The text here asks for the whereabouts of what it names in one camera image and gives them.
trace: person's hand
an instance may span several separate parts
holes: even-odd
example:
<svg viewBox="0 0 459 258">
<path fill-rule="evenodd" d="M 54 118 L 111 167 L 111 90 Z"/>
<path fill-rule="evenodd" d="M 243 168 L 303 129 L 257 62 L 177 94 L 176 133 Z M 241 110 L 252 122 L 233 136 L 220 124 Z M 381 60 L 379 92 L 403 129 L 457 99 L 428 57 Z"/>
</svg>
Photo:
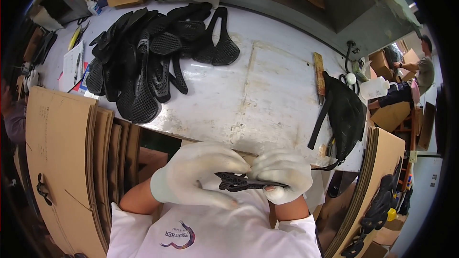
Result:
<svg viewBox="0 0 459 258">
<path fill-rule="evenodd" d="M 250 165 L 219 143 L 198 142 L 181 147 L 165 167 L 158 169 L 152 176 L 150 190 L 163 203 L 237 208 L 232 197 L 202 189 L 199 180 L 216 172 L 244 174 L 250 172 Z"/>
<path fill-rule="evenodd" d="M 267 186 L 266 198 L 273 204 L 286 204 L 300 197 L 313 184 L 311 165 L 300 154 L 287 149 L 273 149 L 253 160 L 250 179 L 286 184 Z"/>
<path fill-rule="evenodd" d="M 32 70 L 29 77 L 24 77 L 24 92 L 27 94 L 33 86 L 38 85 L 38 71 Z"/>
</svg>

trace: white table surface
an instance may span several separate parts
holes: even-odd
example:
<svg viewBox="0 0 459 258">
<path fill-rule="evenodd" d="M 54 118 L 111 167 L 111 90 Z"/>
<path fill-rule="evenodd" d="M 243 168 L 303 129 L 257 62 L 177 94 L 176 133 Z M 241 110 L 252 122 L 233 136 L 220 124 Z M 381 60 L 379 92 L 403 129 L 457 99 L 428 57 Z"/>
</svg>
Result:
<svg viewBox="0 0 459 258">
<path fill-rule="evenodd" d="M 84 61 L 94 58 L 89 43 L 124 13 L 146 6 L 148 10 L 158 9 L 166 14 L 170 9 L 185 5 L 150 1 L 128 9 L 103 8 L 100 16 L 88 19 L 90 24 L 82 38 Z M 215 42 L 220 33 L 219 22 L 220 19 L 214 30 Z M 74 21 L 59 30 L 45 63 L 36 67 L 40 83 L 48 89 L 59 89 L 57 80 L 63 70 L 63 56 L 76 28 Z M 301 152 L 307 162 L 315 166 L 334 163 L 336 159 L 325 156 L 332 134 L 328 116 L 315 148 L 307 147 L 321 109 L 313 52 L 322 55 L 324 70 L 336 78 L 345 74 L 344 58 L 293 27 L 246 10 L 228 7 L 227 29 L 240 49 L 238 59 L 221 67 L 181 59 L 188 94 L 183 95 L 171 86 L 170 101 L 160 106 L 156 118 L 140 126 L 188 140 L 219 141 L 255 155 L 284 147 Z M 114 110 L 116 117 L 121 118 L 116 103 L 101 97 L 99 106 Z M 357 143 L 336 170 L 359 171 L 365 144 L 366 130 L 364 140 Z"/>
</svg>

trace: printed logo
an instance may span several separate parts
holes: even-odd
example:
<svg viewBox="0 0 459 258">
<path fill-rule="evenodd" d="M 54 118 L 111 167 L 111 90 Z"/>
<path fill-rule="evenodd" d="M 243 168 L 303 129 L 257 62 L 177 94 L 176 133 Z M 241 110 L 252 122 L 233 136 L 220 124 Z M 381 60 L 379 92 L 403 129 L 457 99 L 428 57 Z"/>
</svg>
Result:
<svg viewBox="0 0 459 258">
<path fill-rule="evenodd" d="M 163 247 L 172 246 L 175 249 L 182 250 L 182 249 L 188 248 L 191 245 L 193 245 L 193 243 L 196 240 L 195 233 L 193 232 L 193 230 L 190 227 L 186 226 L 185 223 L 183 223 L 183 221 L 180 221 L 180 223 L 183 226 L 183 228 L 185 228 L 185 230 L 172 228 L 172 231 L 180 231 L 182 233 L 173 233 L 173 232 L 166 231 L 166 233 L 164 235 L 168 236 L 168 237 L 172 237 L 172 238 L 189 237 L 188 242 L 186 244 L 183 244 L 182 246 L 178 246 L 174 242 L 171 242 L 171 243 L 166 244 L 166 245 L 165 244 L 160 244 L 161 246 L 163 246 Z"/>
</svg>

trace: white squeeze bottle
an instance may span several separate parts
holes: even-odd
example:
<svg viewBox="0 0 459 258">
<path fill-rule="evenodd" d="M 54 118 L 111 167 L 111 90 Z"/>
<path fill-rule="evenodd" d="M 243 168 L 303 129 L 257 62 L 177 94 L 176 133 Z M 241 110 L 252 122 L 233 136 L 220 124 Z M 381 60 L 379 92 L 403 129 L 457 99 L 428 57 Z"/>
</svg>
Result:
<svg viewBox="0 0 459 258">
<path fill-rule="evenodd" d="M 395 85 L 397 90 L 399 86 L 397 83 L 387 81 L 384 77 L 378 77 L 376 79 L 371 79 L 360 84 L 360 94 L 364 100 L 371 100 L 387 95 L 387 90 Z"/>
<path fill-rule="evenodd" d="M 95 3 L 92 0 L 85 0 L 86 5 L 88 5 L 88 10 L 95 16 L 99 15 L 102 12 L 102 8 L 100 8 L 99 4 Z"/>
</svg>

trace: black dark cap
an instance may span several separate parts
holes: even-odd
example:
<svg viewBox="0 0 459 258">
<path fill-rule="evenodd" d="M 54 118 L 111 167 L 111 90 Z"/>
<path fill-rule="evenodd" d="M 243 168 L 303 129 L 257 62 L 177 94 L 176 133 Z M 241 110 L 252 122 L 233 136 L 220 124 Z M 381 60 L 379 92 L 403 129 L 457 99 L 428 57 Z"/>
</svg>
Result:
<svg viewBox="0 0 459 258">
<path fill-rule="evenodd" d="M 432 42 L 430 41 L 430 38 L 427 35 L 421 36 L 421 40 L 427 43 L 429 46 L 429 51 L 432 53 Z"/>
</svg>

